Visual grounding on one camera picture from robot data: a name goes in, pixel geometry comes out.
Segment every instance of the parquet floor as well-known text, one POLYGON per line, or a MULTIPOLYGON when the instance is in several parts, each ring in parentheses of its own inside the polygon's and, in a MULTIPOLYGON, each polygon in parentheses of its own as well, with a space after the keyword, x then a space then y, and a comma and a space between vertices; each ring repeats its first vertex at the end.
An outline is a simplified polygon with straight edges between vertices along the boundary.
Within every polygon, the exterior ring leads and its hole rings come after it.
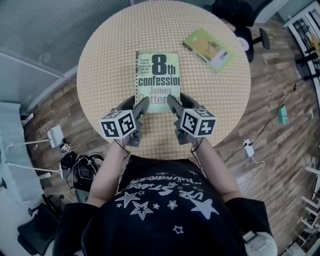
MULTIPOLYGON (((305 214, 301 195, 311 196, 315 176, 305 171, 305 166, 316 167, 319 161, 319 113, 311 81, 299 78, 295 58, 301 54, 291 34, 276 20, 262 27, 270 38, 271 50, 255 45, 254 61, 250 64, 252 87, 249 102, 239 124, 232 133, 215 147, 223 160, 242 147, 244 139, 253 141, 266 122, 275 116, 284 96, 289 117, 288 124, 279 124, 274 118, 253 145, 255 160, 265 161, 265 167, 255 179, 247 197, 266 204, 273 235, 282 252, 297 238, 302 229, 297 225, 305 214), (314 119, 308 119, 313 110, 314 119)), ((259 35, 258 27, 252 29, 253 37, 259 35)), ((43 102, 34 118, 25 127, 26 141, 43 140, 47 131, 60 124, 66 139, 78 154, 106 153, 109 144, 89 124, 79 103, 76 81, 71 82, 43 102)), ((62 154, 47 143, 38 148, 28 148, 35 167, 58 169, 62 154)), ((261 168, 249 160, 244 150, 226 162, 239 183, 240 189, 248 187, 261 168)), ((46 193, 70 195, 69 187, 53 174, 44 180, 46 193)))

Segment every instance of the book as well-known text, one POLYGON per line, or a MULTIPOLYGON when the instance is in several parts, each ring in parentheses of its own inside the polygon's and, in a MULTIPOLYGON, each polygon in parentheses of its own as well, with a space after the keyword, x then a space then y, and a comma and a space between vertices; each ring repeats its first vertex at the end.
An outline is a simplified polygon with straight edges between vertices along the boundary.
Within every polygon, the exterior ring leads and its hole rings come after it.
POLYGON ((136 52, 135 104, 149 97, 147 113, 170 113, 168 95, 180 100, 179 55, 176 52, 136 52))
POLYGON ((193 32, 182 45, 207 63, 214 72, 223 70, 233 54, 203 28, 193 32))

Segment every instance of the office chair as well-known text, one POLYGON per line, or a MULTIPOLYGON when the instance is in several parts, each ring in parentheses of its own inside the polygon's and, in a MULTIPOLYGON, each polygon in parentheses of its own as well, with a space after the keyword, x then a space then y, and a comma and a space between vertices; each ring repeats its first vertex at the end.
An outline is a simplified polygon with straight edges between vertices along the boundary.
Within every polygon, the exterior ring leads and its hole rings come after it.
POLYGON ((270 49, 270 41, 266 31, 260 28, 260 37, 253 39, 248 27, 252 27, 259 13, 273 0, 215 0, 211 12, 220 19, 235 26, 235 35, 244 39, 249 47, 245 52, 249 62, 254 60, 254 45, 262 42, 270 49))

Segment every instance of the black t-shirt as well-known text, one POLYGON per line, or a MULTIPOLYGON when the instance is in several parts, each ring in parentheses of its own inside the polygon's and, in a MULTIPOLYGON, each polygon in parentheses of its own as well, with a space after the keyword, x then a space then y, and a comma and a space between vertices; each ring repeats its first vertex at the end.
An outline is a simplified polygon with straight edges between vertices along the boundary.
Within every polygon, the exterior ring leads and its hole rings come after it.
POLYGON ((271 235, 265 204, 234 198, 224 203, 188 160, 131 157, 112 200, 98 208, 66 205, 53 255, 82 248, 100 255, 245 256, 243 234, 271 235))

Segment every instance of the table top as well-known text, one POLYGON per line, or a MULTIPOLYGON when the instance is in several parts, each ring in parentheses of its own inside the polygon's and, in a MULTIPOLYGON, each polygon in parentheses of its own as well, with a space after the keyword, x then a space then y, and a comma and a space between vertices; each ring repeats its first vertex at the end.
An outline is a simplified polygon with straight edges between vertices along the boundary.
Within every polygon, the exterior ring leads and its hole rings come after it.
MULTIPOLYGON (((180 91, 204 105, 216 117, 215 146, 238 124, 251 88, 249 63, 235 34, 212 13, 197 6, 169 0, 146 1, 107 19, 83 49, 77 72, 77 91, 85 116, 102 135, 99 120, 135 94, 136 51, 179 54, 180 91), (182 42, 203 28, 234 54, 220 73, 214 73, 182 42)), ((172 113, 146 113, 139 148, 132 154, 153 159, 183 159, 191 144, 179 145, 172 113)))

